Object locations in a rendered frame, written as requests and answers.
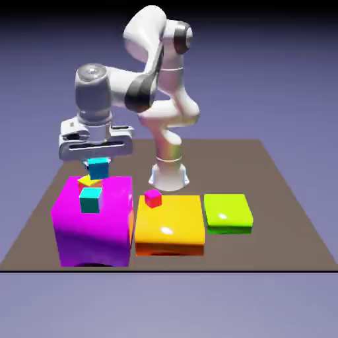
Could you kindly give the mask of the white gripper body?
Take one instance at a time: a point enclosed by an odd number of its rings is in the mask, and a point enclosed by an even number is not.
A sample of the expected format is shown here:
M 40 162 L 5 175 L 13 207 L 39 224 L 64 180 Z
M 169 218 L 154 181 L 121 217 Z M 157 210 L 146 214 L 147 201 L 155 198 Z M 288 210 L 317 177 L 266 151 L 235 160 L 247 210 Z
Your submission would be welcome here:
M 133 128 L 128 125 L 108 128 L 108 136 L 101 141 L 80 138 L 79 132 L 59 136 L 59 158 L 62 161 L 84 161 L 89 158 L 126 156 L 133 151 Z

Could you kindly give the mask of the small cyan cube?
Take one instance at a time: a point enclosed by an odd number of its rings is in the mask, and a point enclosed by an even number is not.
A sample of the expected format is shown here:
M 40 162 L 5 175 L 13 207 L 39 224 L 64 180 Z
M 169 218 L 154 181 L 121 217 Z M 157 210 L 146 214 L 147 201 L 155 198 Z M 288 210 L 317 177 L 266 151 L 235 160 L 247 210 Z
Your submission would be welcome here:
M 108 157 L 90 158 L 87 163 L 91 180 L 102 180 L 109 176 L 110 159 Z
M 84 187 L 79 195 L 82 213 L 99 213 L 102 204 L 101 187 Z

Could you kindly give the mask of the small yellow cube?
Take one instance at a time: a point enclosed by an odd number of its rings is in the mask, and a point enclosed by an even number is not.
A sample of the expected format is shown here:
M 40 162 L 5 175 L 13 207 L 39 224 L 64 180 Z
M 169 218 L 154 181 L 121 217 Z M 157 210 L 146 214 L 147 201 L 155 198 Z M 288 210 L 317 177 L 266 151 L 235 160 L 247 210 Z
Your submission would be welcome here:
M 79 193 L 86 187 L 93 188 L 93 187 L 102 187 L 102 180 L 91 180 L 90 175 L 83 176 L 77 180 Z

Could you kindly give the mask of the small magenta cube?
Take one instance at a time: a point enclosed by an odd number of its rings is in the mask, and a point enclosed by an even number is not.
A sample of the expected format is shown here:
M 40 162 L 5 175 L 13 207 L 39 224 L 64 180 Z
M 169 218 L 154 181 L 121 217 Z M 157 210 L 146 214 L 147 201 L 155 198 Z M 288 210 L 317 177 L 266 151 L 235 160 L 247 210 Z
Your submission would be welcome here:
M 144 198 L 147 206 L 152 209 L 162 205 L 162 194 L 157 189 L 144 192 Z

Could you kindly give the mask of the large magenta box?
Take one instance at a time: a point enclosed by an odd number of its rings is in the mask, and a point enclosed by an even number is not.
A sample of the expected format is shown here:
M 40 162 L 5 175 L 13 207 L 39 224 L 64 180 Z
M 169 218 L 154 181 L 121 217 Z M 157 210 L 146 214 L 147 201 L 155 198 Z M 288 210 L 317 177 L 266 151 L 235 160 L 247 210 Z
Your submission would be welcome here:
M 78 176 L 67 179 L 51 219 L 62 267 L 129 265 L 133 233 L 133 187 L 130 176 L 103 181 L 99 213 L 82 213 Z

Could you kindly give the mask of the large orange box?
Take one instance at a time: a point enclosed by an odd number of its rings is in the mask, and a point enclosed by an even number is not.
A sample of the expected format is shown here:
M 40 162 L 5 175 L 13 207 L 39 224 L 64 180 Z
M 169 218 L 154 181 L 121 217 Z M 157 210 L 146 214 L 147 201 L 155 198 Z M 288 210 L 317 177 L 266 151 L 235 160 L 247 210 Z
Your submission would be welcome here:
M 139 197 L 135 224 L 137 256 L 204 254 L 205 226 L 198 195 L 164 195 L 151 208 Z

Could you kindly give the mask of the large green box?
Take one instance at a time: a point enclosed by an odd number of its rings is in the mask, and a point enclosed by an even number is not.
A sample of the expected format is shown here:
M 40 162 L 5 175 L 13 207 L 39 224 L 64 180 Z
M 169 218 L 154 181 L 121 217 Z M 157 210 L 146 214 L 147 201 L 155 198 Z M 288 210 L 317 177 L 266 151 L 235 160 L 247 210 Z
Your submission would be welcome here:
M 254 218 L 244 194 L 205 194 L 203 203 L 208 234 L 252 232 Z

